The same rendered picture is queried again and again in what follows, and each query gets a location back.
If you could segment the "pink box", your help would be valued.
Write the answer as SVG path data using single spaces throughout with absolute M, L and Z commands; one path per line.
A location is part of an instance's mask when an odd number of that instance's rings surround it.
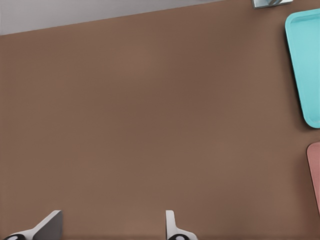
M 318 215 L 320 216 L 320 141 L 311 143 L 306 149 L 307 161 L 313 185 Z

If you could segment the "pale blue-green tray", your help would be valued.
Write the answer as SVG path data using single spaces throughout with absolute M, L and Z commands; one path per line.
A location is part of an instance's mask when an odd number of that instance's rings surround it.
M 290 14 L 285 32 L 303 118 L 320 129 L 320 8 Z

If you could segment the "silver frame post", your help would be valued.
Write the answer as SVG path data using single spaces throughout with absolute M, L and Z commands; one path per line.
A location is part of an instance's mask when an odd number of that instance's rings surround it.
M 251 0 L 254 9 L 276 7 L 292 3 L 294 0 Z

